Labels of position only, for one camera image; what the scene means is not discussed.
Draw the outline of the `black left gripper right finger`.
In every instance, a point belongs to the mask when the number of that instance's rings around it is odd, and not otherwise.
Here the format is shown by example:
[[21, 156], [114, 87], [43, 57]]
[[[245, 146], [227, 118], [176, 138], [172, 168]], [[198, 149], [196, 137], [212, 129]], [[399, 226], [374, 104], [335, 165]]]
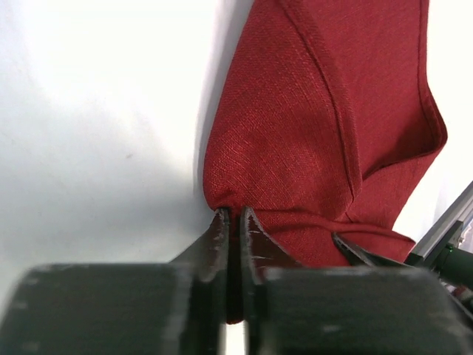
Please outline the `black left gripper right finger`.
[[240, 218], [242, 301], [249, 354], [470, 354], [472, 315], [430, 272], [305, 268]]

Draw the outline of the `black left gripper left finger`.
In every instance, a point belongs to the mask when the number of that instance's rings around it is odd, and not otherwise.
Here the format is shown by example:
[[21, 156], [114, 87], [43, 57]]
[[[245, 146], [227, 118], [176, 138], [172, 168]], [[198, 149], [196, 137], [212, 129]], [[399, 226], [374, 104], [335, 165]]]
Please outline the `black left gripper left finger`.
[[169, 263], [31, 268], [1, 321], [3, 354], [221, 354], [229, 216]]

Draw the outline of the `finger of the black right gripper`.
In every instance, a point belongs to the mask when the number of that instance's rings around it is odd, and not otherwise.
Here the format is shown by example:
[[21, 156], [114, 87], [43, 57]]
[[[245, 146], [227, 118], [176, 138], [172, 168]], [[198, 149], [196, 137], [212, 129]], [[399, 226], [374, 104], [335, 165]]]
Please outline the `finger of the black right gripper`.
[[404, 263], [399, 263], [395, 260], [370, 253], [335, 232], [332, 233], [331, 237], [333, 244], [352, 266], [406, 267]]

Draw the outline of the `red cloth napkin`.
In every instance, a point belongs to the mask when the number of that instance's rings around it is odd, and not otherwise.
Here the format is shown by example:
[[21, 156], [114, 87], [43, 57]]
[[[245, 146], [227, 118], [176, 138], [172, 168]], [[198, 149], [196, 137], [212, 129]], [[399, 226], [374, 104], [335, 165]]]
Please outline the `red cloth napkin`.
[[338, 232], [405, 260], [393, 231], [444, 147], [429, 89], [427, 1], [255, 1], [208, 139], [203, 191], [231, 216], [227, 321], [242, 320], [239, 218], [311, 268], [345, 266]]

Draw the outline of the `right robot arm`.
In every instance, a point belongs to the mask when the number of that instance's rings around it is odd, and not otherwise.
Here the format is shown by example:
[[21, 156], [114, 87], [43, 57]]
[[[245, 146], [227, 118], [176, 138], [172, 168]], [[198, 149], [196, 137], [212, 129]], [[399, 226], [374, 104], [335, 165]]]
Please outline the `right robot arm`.
[[[335, 232], [332, 233], [332, 241], [352, 266], [412, 268], [409, 264], [368, 252]], [[427, 268], [442, 281], [455, 285], [451, 295], [472, 312], [472, 253], [447, 245], [438, 255], [435, 265]]]

